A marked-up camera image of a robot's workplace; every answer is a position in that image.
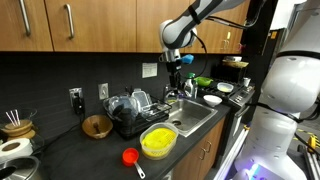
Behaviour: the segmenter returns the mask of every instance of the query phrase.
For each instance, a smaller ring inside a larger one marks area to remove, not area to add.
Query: stainless steel sink
[[[188,137],[218,112],[187,99],[180,99],[171,106],[166,122],[174,124],[184,137]]]

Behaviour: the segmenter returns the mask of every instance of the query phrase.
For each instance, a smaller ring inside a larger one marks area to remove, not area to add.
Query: white robot
[[[194,41],[194,27],[209,15],[233,8],[243,0],[196,0],[180,17],[160,25],[162,59],[177,60],[177,49]],[[304,180],[305,174],[288,157],[287,149],[296,131],[299,113],[310,108],[320,92],[320,1],[308,0],[261,89],[250,132],[235,166],[243,179],[249,170],[263,171],[258,179]]]

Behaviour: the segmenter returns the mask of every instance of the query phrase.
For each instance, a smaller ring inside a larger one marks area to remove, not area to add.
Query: kitchen towel
[[[20,156],[30,156],[32,152],[30,139],[19,138],[8,141],[0,146],[0,163]]]

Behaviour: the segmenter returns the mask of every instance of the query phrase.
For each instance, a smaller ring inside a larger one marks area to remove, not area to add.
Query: black countertop
[[[80,128],[71,131],[52,144],[41,158],[41,164],[51,180],[81,179],[140,179],[134,166],[122,164],[122,152],[136,148],[139,165],[146,174],[145,179],[162,179],[229,111],[225,105],[215,107],[218,112],[187,138],[179,135],[170,154],[162,160],[150,160],[141,151],[139,135],[123,139],[116,131],[103,139],[92,139]]]

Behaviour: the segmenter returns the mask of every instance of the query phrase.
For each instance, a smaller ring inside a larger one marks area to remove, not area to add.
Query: upper cabinet
[[[161,52],[160,24],[179,17],[188,6],[189,0],[138,0],[137,52]]]
[[[0,1],[1,51],[52,51],[43,0]]]
[[[136,52],[136,1],[45,3],[55,51]]]
[[[241,5],[213,14],[238,24],[243,25],[246,20],[250,0],[245,0]],[[208,53],[216,54],[240,54],[241,53],[241,29],[232,28],[223,24],[203,21],[197,26],[198,36],[204,41]],[[199,41],[196,41],[192,47],[187,47],[188,53],[204,53],[204,49]]]

